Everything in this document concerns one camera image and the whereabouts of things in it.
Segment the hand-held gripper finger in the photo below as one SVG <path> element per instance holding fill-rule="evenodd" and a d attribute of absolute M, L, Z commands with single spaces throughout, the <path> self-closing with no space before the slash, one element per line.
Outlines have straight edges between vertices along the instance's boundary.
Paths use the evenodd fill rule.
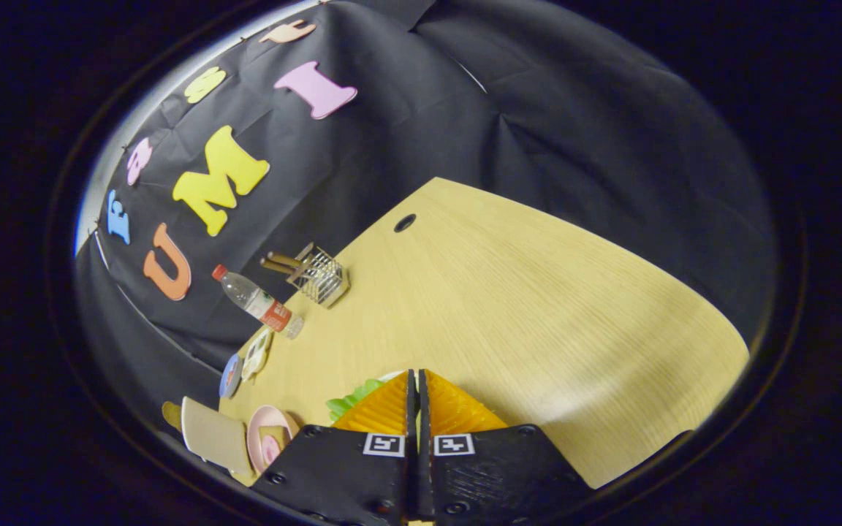
<path fill-rule="evenodd" d="M 306 425 L 251 490 L 310 525 L 406 525 L 417 433 Z"/>
<path fill-rule="evenodd" d="M 592 489 L 541 427 L 507 425 L 419 372 L 419 507 L 436 525 L 542 525 Z"/>

